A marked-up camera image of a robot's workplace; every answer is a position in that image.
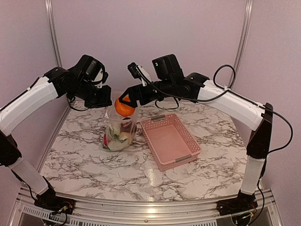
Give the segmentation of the clear zip top bag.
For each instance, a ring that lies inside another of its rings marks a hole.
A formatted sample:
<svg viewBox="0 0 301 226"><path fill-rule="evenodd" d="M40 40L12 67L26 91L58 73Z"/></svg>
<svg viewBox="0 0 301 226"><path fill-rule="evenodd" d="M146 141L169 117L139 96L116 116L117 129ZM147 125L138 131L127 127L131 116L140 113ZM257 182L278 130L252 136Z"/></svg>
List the clear zip top bag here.
<svg viewBox="0 0 301 226"><path fill-rule="evenodd" d="M139 107L129 116L122 116L115 109L115 101L121 94L122 92L111 94L112 105L107 108L103 117L106 128L102 145L107 152L121 151L130 146L137 129Z"/></svg>

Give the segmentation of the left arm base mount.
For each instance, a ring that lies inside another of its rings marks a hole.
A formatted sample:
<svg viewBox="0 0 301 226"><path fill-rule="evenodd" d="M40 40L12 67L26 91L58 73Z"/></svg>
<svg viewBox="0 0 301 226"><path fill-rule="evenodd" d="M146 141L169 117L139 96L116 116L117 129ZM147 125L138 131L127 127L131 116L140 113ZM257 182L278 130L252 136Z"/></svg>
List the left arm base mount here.
<svg viewBox="0 0 301 226"><path fill-rule="evenodd" d="M67 207L65 212L67 214L72 214L75 206L75 200L57 196L51 184L46 180L46 178L44 178L44 180L48 186L47 190L41 195L36 195L34 205L52 211L59 211L61 208Z"/></svg>

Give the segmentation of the pink plastic basket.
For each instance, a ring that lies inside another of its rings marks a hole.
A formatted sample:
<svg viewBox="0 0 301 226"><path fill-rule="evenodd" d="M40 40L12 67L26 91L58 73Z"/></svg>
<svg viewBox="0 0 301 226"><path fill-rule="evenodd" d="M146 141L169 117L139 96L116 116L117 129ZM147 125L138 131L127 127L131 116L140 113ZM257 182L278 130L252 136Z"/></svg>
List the pink plastic basket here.
<svg viewBox="0 0 301 226"><path fill-rule="evenodd" d="M202 152L198 142L174 113L142 120L141 127L161 172L192 162Z"/></svg>

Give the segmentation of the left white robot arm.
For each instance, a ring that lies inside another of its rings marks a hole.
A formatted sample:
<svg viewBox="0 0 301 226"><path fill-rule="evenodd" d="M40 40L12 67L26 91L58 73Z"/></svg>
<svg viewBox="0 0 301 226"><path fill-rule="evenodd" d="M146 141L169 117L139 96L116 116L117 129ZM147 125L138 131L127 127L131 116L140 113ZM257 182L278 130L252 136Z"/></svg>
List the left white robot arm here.
<svg viewBox="0 0 301 226"><path fill-rule="evenodd" d="M42 106L62 96L82 99L88 109L110 106L111 88L104 84L107 78L100 61L83 55L70 69L55 67L46 72L0 110L0 163L41 196L41 202L50 210L59 206L59 198L47 180L22 158L12 132Z"/></svg>

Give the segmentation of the red knitted apple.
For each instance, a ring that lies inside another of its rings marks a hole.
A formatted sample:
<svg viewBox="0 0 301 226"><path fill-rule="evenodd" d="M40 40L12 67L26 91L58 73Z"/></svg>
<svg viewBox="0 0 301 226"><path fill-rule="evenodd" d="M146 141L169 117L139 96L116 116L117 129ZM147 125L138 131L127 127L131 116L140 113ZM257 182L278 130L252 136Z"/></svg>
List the red knitted apple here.
<svg viewBox="0 0 301 226"><path fill-rule="evenodd" d="M103 136L103 148L109 149L108 148L108 140L107 140L107 135L106 134L104 134L104 136Z"/></svg>

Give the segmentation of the dark red knitted beet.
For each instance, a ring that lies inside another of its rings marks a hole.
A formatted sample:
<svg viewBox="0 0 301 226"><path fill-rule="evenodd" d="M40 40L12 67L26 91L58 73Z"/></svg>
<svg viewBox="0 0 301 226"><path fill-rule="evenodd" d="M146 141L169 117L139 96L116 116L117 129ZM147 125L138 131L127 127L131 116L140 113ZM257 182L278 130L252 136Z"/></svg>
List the dark red knitted beet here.
<svg viewBox="0 0 301 226"><path fill-rule="evenodd" d="M129 117L124 118L120 123L120 132L135 133L135 123Z"/></svg>

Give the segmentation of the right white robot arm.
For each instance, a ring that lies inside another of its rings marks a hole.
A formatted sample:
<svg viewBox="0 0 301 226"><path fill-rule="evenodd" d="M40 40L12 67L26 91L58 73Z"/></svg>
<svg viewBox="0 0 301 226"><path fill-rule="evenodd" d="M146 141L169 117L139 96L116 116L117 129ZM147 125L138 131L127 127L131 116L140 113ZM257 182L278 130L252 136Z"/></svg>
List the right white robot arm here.
<svg viewBox="0 0 301 226"><path fill-rule="evenodd" d="M199 73L184 76L174 54L152 61L158 81L151 81L142 66L132 62L128 70L141 84L131 86L118 98L132 108L167 97L201 103L213 107L246 125L252 131L247 145L247 164L240 188L241 194L233 200L233 207L243 211L251 204L251 196L260 180L268 155L273 121L273 107L241 96L228 87Z"/></svg>

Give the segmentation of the orange knitted fruit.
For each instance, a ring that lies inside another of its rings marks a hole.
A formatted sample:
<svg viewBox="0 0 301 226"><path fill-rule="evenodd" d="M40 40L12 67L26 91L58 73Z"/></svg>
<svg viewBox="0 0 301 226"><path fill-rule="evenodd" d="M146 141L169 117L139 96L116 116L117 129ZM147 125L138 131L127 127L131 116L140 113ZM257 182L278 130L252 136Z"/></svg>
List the orange knitted fruit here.
<svg viewBox="0 0 301 226"><path fill-rule="evenodd" d="M135 108L120 102L119 97L115 100L114 106L116 112L121 116L128 117L135 113Z"/></svg>

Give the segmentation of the white knitted vegetable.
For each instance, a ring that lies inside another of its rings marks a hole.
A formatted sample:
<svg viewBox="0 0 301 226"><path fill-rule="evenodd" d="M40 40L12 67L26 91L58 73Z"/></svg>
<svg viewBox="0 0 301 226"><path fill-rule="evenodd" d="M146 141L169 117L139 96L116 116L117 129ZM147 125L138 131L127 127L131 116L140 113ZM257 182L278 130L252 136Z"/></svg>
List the white knitted vegetable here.
<svg viewBox="0 0 301 226"><path fill-rule="evenodd" d="M120 132L120 123L112 122L107 128L107 136L109 140L128 140L128 134Z"/></svg>
<svg viewBox="0 0 301 226"><path fill-rule="evenodd" d="M108 143L107 147L111 151L120 151L129 146L128 140L112 140Z"/></svg>

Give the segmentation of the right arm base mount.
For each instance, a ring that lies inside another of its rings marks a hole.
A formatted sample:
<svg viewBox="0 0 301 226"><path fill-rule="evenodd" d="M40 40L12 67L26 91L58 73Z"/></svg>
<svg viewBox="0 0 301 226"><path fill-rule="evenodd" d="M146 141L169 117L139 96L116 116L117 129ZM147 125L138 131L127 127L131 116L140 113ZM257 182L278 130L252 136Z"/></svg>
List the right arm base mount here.
<svg viewBox="0 0 301 226"><path fill-rule="evenodd" d="M219 200L216 205L220 216L254 210L257 207L255 193L247 194L242 189L239 190L235 198Z"/></svg>

